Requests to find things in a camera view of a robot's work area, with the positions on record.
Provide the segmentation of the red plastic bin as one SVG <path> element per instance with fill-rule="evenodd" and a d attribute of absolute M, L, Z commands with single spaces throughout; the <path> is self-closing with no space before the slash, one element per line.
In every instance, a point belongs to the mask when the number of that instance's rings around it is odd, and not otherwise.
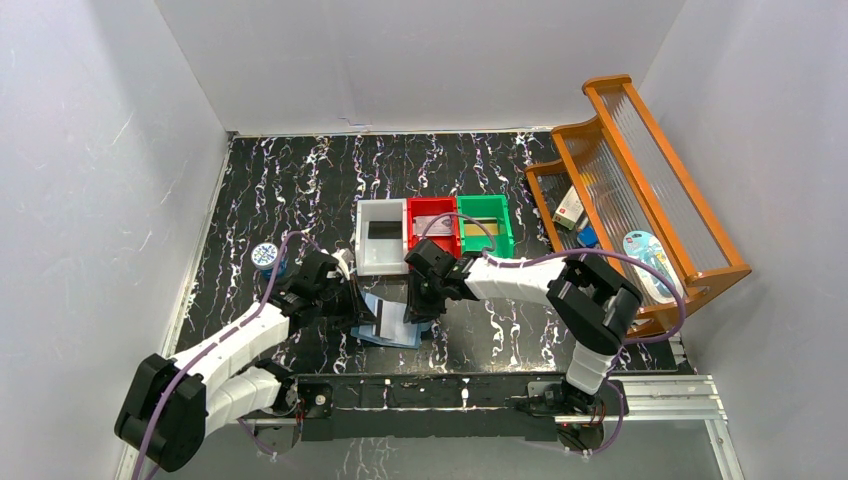
<path fill-rule="evenodd" d="M 411 250 L 422 237 L 432 240 L 455 257 L 461 255 L 455 197 L 413 197 L 406 200 L 407 234 L 405 250 Z"/>

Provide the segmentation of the white credit card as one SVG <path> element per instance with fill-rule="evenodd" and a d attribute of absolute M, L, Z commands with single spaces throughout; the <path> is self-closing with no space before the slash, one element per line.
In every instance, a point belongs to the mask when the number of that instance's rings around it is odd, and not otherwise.
<path fill-rule="evenodd" d="M 450 215 L 420 215 L 412 220 L 417 237 L 447 237 L 455 234 L 454 218 Z"/>

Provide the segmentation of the white plastic bin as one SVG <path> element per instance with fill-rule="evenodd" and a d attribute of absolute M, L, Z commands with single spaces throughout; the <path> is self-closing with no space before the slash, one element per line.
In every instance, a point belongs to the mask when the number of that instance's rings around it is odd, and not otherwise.
<path fill-rule="evenodd" d="M 359 200 L 354 252 L 360 276 L 404 275 L 407 249 L 405 199 Z"/>

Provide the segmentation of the green plastic bin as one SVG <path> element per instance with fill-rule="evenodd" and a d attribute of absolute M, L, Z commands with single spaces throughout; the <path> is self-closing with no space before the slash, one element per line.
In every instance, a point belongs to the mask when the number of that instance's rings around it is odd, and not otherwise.
<path fill-rule="evenodd" d="M 515 241 L 510 209 L 504 195 L 463 195 L 457 197 L 458 212 L 473 218 L 460 219 L 463 252 L 482 251 L 500 258 L 512 258 Z"/>

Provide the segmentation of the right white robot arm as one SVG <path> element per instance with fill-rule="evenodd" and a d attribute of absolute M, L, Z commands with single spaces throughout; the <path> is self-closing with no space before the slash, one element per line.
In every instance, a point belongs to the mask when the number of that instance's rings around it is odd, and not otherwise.
<path fill-rule="evenodd" d="M 435 320 L 448 300 L 508 299 L 553 309 L 576 344 L 565 374 L 565 405 L 590 413 L 603 399 L 602 381 L 623 346 L 643 296 L 593 251 L 516 260 L 483 252 L 456 257 L 430 240 L 405 256 L 409 292 L 405 318 Z"/>

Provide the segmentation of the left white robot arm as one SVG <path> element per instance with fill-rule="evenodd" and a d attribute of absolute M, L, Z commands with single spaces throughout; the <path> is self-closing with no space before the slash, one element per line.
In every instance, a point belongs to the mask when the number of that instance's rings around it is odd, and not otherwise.
<path fill-rule="evenodd" d="M 204 439 L 256 411 L 290 417 L 304 410 L 293 374 L 261 356 L 291 334 L 325 319 L 343 329 L 371 321 L 351 269 L 353 254 L 313 251 L 279 279 L 266 304 L 170 358 L 138 366 L 114 425 L 115 435 L 160 469 L 174 472 Z"/>

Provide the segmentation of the blue card holder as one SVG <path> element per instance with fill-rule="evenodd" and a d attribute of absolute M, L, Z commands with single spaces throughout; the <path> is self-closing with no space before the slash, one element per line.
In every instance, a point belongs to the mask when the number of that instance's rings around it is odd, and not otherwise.
<path fill-rule="evenodd" d="M 411 323 L 404 320 L 405 303 L 388 301 L 371 293 L 364 294 L 369 310 L 376 316 L 375 324 L 353 327 L 351 335 L 359 340 L 380 346 L 418 349 L 422 336 L 432 323 Z"/>

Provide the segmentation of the white card with black stripe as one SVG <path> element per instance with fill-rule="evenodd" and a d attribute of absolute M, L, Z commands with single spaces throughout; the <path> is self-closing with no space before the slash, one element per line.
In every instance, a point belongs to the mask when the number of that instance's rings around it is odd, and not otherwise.
<path fill-rule="evenodd" d="M 374 294 L 366 293 L 365 302 L 377 316 L 375 325 L 359 327 L 359 334 L 370 340 L 400 344 L 408 339 L 408 328 L 404 325 L 405 305 L 384 300 Z"/>

